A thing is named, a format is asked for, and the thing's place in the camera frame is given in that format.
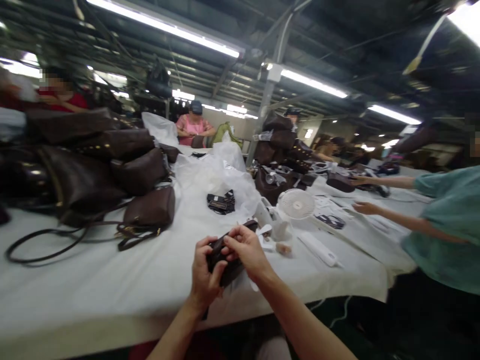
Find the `forearm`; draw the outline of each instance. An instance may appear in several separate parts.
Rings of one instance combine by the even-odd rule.
[[[391,211],[385,208],[382,208],[379,215],[384,218],[393,221],[403,227],[413,231],[422,233],[449,243],[466,243],[466,240],[463,240],[458,237],[448,235],[447,233],[440,231],[432,226],[430,221],[420,217],[405,216],[398,212]]]
[[[392,188],[414,189],[414,177],[398,176],[398,177],[373,177],[371,184],[384,185]]]
[[[205,136],[205,137],[209,137],[209,136],[215,135],[215,132],[216,132],[215,128],[212,127],[210,130],[201,132],[201,133],[199,133],[198,135],[200,135],[200,136]]]
[[[257,285],[301,360],[356,359],[273,271]]]
[[[202,314],[188,298],[147,360],[183,360]]]
[[[78,106],[72,105],[72,104],[69,103],[69,102],[62,102],[62,103],[61,103],[61,106],[63,106],[64,108],[67,108],[67,109],[73,111],[74,113],[84,113],[84,112],[88,111],[88,109],[85,109],[85,108],[83,108],[83,107],[78,107]]]

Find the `hand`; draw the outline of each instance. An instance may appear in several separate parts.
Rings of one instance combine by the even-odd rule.
[[[195,258],[191,266],[191,292],[189,299],[199,312],[206,311],[215,298],[222,293],[220,279],[228,263],[219,261],[215,265],[213,273],[209,272],[207,265],[206,256],[213,251],[209,244],[215,240],[217,240],[216,236],[207,236],[197,242],[195,246]]]
[[[239,257],[253,282],[256,283],[263,276],[274,273],[260,245],[259,237],[248,227],[243,225],[234,227],[223,242],[226,247],[221,250],[222,254],[227,255],[228,261]]]
[[[40,96],[40,102],[46,103],[48,105],[61,105],[62,102],[57,99],[55,96],[51,95],[42,95]]]
[[[355,176],[351,184],[353,186],[359,186],[359,185],[368,185],[368,184],[373,184],[375,182],[375,178],[369,177],[369,176]]]
[[[370,202],[356,201],[352,206],[357,212],[364,215],[379,215],[382,212],[380,206],[374,205]]]

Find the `pink shirt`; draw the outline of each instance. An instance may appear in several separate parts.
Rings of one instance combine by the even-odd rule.
[[[176,122],[176,128],[183,130],[187,133],[194,133],[198,135],[210,130],[212,128],[212,125],[210,125],[210,123],[203,117],[199,122],[193,122],[190,120],[190,114],[185,114],[178,118],[178,121]],[[194,139],[193,137],[180,136],[179,138],[180,139],[178,140],[178,142],[181,145],[192,146],[192,140]]]

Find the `teal shirt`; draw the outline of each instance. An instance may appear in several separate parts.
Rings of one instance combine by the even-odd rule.
[[[412,232],[403,240],[403,249],[430,278],[480,295],[480,166],[421,175],[414,186],[435,198],[421,217],[434,228],[468,242],[447,242]]]

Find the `metal pole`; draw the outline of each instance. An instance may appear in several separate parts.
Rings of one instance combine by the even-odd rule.
[[[281,64],[284,58],[285,49],[287,47],[287,43],[289,41],[290,36],[290,24],[292,22],[292,18],[295,14],[298,14],[306,5],[310,3],[309,0],[304,1],[301,5],[294,7],[293,10],[290,12],[287,20],[281,25],[278,33],[278,40],[275,46],[275,52],[273,54],[273,59],[277,64]],[[272,100],[272,95],[275,89],[275,81],[267,79],[265,84],[265,89],[263,90],[263,96],[261,98],[260,104],[260,112],[258,121],[255,122],[255,131],[254,134],[260,134],[262,132],[262,126],[264,124],[265,119],[267,118],[268,114],[268,107],[270,105],[270,101]],[[257,141],[252,141],[250,145],[250,149],[248,150],[248,156],[246,158],[246,166],[247,168],[252,165],[254,161],[254,154],[255,150],[257,149]]]

